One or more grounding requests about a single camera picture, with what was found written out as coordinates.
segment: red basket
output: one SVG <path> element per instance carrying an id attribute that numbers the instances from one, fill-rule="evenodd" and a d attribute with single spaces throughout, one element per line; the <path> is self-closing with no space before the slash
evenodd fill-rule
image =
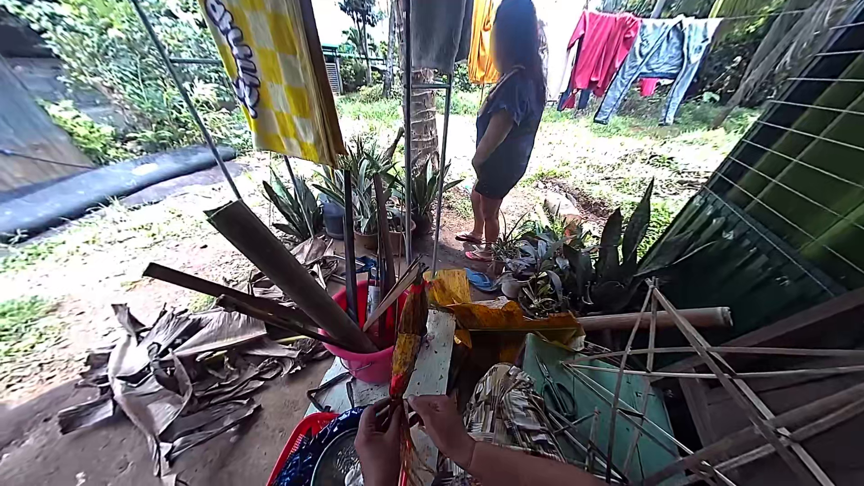
<path id="1" fill-rule="evenodd" d="M 297 451 L 297 447 L 300 445 L 300 439 L 306 435 L 307 432 L 311 432 L 313 437 L 318 435 L 318 432 L 321 432 L 321 429 L 326 427 L 327 424 L 336 417 L 339 417 L 338 413 L 315 412 L 304 417 L 303 420 L 297 424 L 297 427 L 294 427 L 294 431 L 291 432 L 291 437 L 282 449 L 282 454 L 279 454 L 279 458 L 276 460 L 276 466 L 270 473 L 270 479 L 267 480 L 268 486 L 272 484 L 276 479 L 276 476 L 279 475 L 279 471 L 282 470 L 285 462 L 288 461 L 288 457 Z"/>

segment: green board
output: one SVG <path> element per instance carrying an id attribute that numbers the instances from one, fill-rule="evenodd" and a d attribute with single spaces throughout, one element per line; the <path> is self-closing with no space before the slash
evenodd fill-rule
<path id="1" fill-rule="evenodd" d="M 545 381 L 543 380 L 543 374 L 540 372 L 540 368 L 537 365 L 537 359 L 539 359 L 546 365 L 546 368 L 549 369 L 552 379 L 564 385 L 564 387 L 573 394 L 576 403 L 575 416 L 577 418 L 593 413 L 595 408 L 600 411 L 600 416 L 597 419 L 596 443 L 600 448 L 600 451 L 605 455 L 609 444 L 609 419 L 611 412 L 609 402 L 613 399 L 615 381 L 618 378 L 618 374 L 606 371 L 583 369 L 581 371 L 584 373 L 585 377 L 587 377 L 586 381 L 588 382 L 588 385 L 586 385 L 561 364 L 561 361 L 573 359 L 578 355 L 581 356 L 579 353 L 571 353 L 566 349 L 559 348 L 554 344 L 546 342 L 539 336 L 529 334 L 526 337 L 523 370 L 534 379 L 535 389 L 537 390 L 537 393 L 542 395 L 543 384 Z M 617 370 L 617 367 L 598 360 L 585 361 L 584 364 Z M 631 408 L 638 410 L 642 402 L 641 396 L 642 391 L 645 389 L 646 380 L 647 379 L 643 376 L 625 374 L 621 382 L 620 401 L 629 405 Z M 599 397 L 597 393 L 589 388 L 589 386 L 602 393 L 608 399 L 608 402 Z M 551 400 L 551 393 L 548 388 L 546 396 L 543 398 L 545 400 Z M 626 409 L 626 405 L 622 404 L 619 408 Z M 669 422 L 669 414 L 666 412 L 666 406 L 663 403 L 662 391 L 657 388 L 652 388 L 649 392 L 648 407 L 645 409 L 645 416 L 668 433 L 672 432 L 672 427 Z M 583 444 L 588 443 L 587 438 L 591 431 L 591 422 L 592 419 L 587 419 L 577 426 L 577 431 L 579 433 L 576 434 L 575 437 Z M 677 450 L 671 440 L 661 437 L 661 432 L 657 431 L 656 427 L 647 422 L 644 424 L 644 427 L 652 432 L 655 437 L 663 440 L 670 450 Z M 624 419 L 623 416 L 619 414 L 615 422 L 615 440 L 613 449 L 613 464 L 619 469 L 624 466 L 627 452 L 632 441 L 634 428 L 635 427 L 627 421 L 627 419 Z M 558 434 L 557 437 L 567 459 L 580 463 L 585 462 L 585 454 L 578 451 L 575 447 L 570 446 L 568 440 L 563 434 Z M 638 483 L 645 477 L 661 470 L 664 466 L 676 459 L 678 459 L 677 455 L 670 454 L 654 440 L 643 434 L 637 443 L 636 451 L 633 453 L 633 458 L 627 468 L 628 471 L 626 471 L 626 475 L 632 482 Z M 664 482 L 664 484 L 673 484 L 682 477 L 683 476 L 680 475 L 673 476 Z"/>

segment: yellow checkered towel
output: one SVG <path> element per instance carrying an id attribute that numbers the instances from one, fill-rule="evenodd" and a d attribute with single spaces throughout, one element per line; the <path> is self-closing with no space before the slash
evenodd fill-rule
<path id="1" fill-rule="evenodd" d="M 334 165 L 345 153 L 309 0 L 199 0 L 252 142 Z"/>

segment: blue container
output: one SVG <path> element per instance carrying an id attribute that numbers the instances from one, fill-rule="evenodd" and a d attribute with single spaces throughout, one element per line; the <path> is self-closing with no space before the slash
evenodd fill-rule
<path id="1" fill-rule="evenodd" d="M 327 195 L 318 196 L 321 199 L 324 213 L 324 231 L 327 236 L 334 240 L 342 240 L 345 235 L 345 209 L 339 204 L 330 201 Z"/>

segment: wooden table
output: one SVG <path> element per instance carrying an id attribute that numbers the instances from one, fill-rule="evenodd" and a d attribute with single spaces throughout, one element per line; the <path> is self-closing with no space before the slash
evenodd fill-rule
<path id="1" fill-rule="evenodd" d="M 411 382 L 408 385 L 406 396 L 440 395 L 447 392 L 447 377 L 450 369 L 450 356 L 453 353 L 453 333 L 455 326 L 456 319 L 452 314 L 438 310 L 429 311 L 429 320 L 427 321 L 429 333 L 427 334 L 427 338 L 420 344 L 420 352 L 417 355 L 417 363 L 414 373 L 411 375 Z M 333 365 L 324 374 L 321 383 L 325 383 L 345 371 L 346 368 L 342 366 L 342 360 L 336 358 L 333 361 Z M 371 383 L 354 380 L 352 383 L 354 405 L 370 405 L 381 400 L 388 395 L 389 386 L 387 383 L 372 385 Z M 330 406 L 331 410 L 336 413 L 342 413 L 351 408 L 346 381 L 336 383 L 328 390 L 318 393 L 316 399 L 322 405 Z M 309 404 L 306 414 L 309 415 L 314 412 L 318 412 L 318 409 Z M 432 440 L 416 427 L 411 430 L 411 437 L 414 439 L 417 455 L 426 463 L 430 470 L 434 471 L 438 463 L 438 449 L 432 444 Z M 432 483 L 433 475 L 424 471 L 421 473 L 421 478 L 424 484 L 430 484 Z"/>

